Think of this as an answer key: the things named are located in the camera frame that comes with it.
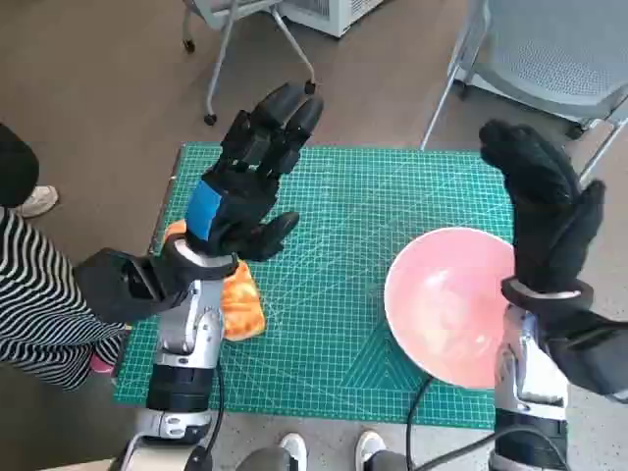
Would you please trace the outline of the right robot hand, black glove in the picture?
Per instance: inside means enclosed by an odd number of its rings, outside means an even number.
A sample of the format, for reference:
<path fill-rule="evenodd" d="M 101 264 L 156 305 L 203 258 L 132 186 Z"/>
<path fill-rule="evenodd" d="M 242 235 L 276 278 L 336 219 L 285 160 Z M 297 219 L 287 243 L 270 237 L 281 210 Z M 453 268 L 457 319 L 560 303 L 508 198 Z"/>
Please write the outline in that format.
<path fill-rule="evenodd" d="M 566 153 L 529 126 L 491 120 L 479 138 L 513 206 L 516 280 L 538 293 L 574 290 L 602 224 L 605 184 L 581 186 Z"/>

